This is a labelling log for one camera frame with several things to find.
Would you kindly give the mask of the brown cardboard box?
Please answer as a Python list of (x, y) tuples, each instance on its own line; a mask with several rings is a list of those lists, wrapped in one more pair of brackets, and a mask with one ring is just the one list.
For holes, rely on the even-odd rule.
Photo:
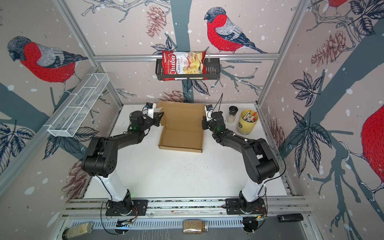
[(159, 148), (181, 152), (202, 153), (204, 145), (203, 104), (159, 102), (157, 108), (163, 113), (163, 127)]

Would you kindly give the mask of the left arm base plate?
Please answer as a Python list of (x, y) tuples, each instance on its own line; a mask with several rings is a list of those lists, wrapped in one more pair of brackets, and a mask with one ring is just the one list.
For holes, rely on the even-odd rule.
[(148, 200), (107, 201), (107, 217), (145, 216)]

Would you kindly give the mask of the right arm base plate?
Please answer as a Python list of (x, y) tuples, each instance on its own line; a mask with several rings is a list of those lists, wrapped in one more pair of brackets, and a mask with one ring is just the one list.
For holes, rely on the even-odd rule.
[(251, 203), (243, 199), (226, 199), (225, 209), (228, 215), (266, 215), (267, 207), (259, 198)]

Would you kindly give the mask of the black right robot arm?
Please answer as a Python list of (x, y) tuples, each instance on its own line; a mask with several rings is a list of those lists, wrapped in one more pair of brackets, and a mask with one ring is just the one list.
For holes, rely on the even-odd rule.
[(267, 215), (267, 203), (261, 194), (262, 188), (280, 171), (273, 150), (265, 139), (246, 139), (226, 128), (223, 112), (214, 112), (212, 105), (204, 106), (203, 130), (210, 130), (212, 137), (221, 146), (234, 149), (243, 156), (248, 181), (239, 197), (226, 199), (228, 215)]

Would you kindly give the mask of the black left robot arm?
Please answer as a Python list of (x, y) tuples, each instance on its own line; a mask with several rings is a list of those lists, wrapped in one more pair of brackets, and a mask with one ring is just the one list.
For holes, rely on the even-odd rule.
[(163, 113), (156, 104), (146, 103), (141, 111), (129, 116), (127, 131), (112, 137), (93, 137), (82, 161), (82, 170), (96, 179), (108, 193), (106, 216), (145, 216), (148, 201), (133, 200), (117, 171), (118, 151), (142, 142), (152, 126), (159, 127)]

